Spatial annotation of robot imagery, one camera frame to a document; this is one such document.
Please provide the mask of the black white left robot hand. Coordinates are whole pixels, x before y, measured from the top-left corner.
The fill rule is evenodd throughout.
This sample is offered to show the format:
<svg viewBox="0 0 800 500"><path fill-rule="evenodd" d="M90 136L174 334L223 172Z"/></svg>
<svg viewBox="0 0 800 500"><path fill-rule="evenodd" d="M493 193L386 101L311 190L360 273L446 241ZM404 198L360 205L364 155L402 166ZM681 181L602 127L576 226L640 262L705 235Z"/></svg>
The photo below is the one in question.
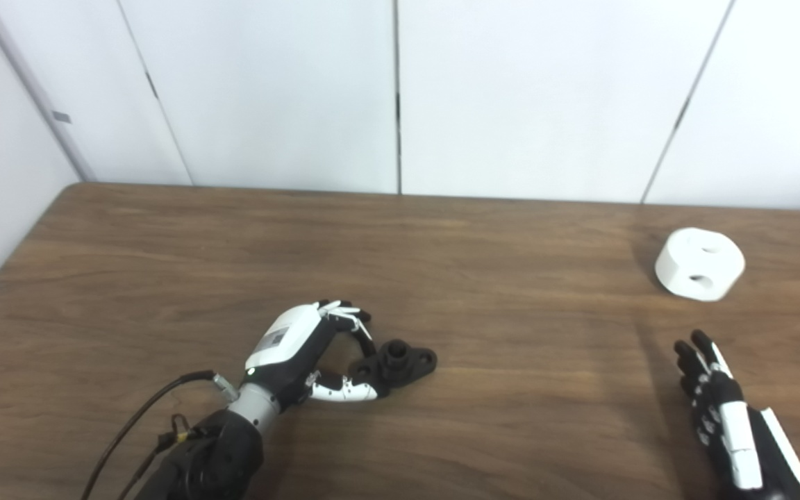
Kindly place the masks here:
<svg viewBox="0 0 800 500"><path fill-rule="evenodd" d="M245 363L244 383L266 390L279 411L307 399L352 402L380 399L369 383L355 383L348 374L324 371L318 364L338 333L350 333L365 357L376 355L365 324L369 313L349 301L318 301L281 314Z"/></svg>

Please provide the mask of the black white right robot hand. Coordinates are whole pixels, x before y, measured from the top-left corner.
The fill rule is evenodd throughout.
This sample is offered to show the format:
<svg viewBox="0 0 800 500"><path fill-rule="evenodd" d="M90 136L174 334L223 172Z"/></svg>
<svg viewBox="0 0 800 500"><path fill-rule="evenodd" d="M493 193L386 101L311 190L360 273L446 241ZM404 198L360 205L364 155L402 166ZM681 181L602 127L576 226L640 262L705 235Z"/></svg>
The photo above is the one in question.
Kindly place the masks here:
<svg viewBox="0 0 800 500"><path fill-rule="evenodd" d="M717 344L696 329L674 349L693 431L718 480L718 499L800 499L800 459L771 408L747 403Z"/></svg>

